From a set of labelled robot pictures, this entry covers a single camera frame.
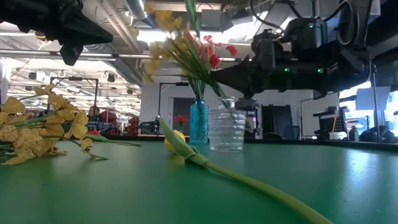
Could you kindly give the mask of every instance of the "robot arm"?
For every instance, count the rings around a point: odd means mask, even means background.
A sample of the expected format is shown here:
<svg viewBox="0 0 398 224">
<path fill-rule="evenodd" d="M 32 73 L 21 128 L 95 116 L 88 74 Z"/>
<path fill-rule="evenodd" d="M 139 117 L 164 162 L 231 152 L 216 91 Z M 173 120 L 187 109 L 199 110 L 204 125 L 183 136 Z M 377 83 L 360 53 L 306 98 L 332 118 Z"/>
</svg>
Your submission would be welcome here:
<svg viewBox="0 0 398 224">
<path fill-rule="evenodd" d="M 296 18 L 283 36 L 264 30 L 254 36 L 255 57 L 212 72 L 213 78 L 251 98 L 264 90 L 317 90 L 322 96 L 359 85 L 369 78 L 371 56 L 365 46 L 371 0 L 345 0 L 337 39 L 328 41 L 326 21 Z M 289 43 L 291 51 L 283 51 Z"/>
<path fill-rule="evenodd" d="M 30 30 L 45 34 L 47 40 L 58 40 L 63 61 L 74 65 L 88 44 L 110 43 L 113 36 L 90 21 L 81 9 L 81 0 L 1 0 L 0 22 L 18 26 L 21 32 Z"/>
</svg>

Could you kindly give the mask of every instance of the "clear glass vase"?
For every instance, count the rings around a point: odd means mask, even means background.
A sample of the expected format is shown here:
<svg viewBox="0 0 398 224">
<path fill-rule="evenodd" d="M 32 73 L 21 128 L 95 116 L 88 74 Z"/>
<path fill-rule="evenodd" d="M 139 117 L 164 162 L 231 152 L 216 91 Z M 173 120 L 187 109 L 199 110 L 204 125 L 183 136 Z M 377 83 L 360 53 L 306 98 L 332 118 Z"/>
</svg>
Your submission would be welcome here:
<svg viewBox="0 0 398 224">
<path fill-rule="evenodd" d="M 210 149 L 219 152 L 243 150 L 246 112 L 235 109 L 235 97 L 219 98 L 217 110 L 210 111 Z"/>
<path fill-rule="evenodd" d="M 203 100 L 195 100 L 191 105 L 190 144 L 207 144 L 209 132 L 209 107 Z"/>
</svg>

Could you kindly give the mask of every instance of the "door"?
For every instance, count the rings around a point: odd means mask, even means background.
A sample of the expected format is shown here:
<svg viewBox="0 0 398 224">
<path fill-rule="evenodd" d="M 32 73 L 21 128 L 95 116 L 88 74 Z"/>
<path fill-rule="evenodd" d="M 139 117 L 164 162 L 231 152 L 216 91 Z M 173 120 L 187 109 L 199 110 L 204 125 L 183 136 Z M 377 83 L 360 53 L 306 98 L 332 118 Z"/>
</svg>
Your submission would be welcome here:
<svg viewBox="0 0 398 224">
<path fill-rule="evenodd" d="M 190 113 L 191 113 L 191 105 L 193 104 L 194 98 L 174 98 L 173 102 L 173 118 L 177 115 L 183 115 L 188 118 L 188 122 L 182 126 L 182 133 L 184 135 L 189 136 L 190 129 Z M 180 129 L 178 123 L 173 122 L 173 129 Z"/>
</svg>

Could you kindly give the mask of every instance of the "blue vase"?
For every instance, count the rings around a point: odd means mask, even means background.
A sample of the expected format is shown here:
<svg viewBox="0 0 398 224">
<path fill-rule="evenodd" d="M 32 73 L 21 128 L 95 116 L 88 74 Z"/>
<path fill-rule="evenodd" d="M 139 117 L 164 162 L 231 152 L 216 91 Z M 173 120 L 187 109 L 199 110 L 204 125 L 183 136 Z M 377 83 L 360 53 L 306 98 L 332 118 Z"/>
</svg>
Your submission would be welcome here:
<svg viewBox="0 0 398 224">
<path fill-rule="evenodd" d="M 190 144 L 207 144 L 209 133 L 209 107 L 203 100 L 195 100 L 191 105 Z"/>
</svg>

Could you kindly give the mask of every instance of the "green table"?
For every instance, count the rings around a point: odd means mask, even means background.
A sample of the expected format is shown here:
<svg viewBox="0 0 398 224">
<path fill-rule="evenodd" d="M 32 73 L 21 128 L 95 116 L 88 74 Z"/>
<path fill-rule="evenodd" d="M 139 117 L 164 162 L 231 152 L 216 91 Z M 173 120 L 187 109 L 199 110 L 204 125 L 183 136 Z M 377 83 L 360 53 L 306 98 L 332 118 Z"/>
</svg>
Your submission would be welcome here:
<svg viewBox="0 0 398 224">
<path fill-rule="evenodd" d="M 306 223 L 285 205 L 226 177 L 185 165 L 162 142 L 95 143 L 108 161 L 68 155 L 0 166 L 0 223 Z M 398 154 L 331 146 L 247 144 L 202 154 L 271 184 L 334 223 L 398 222 Z"/>
</svg>

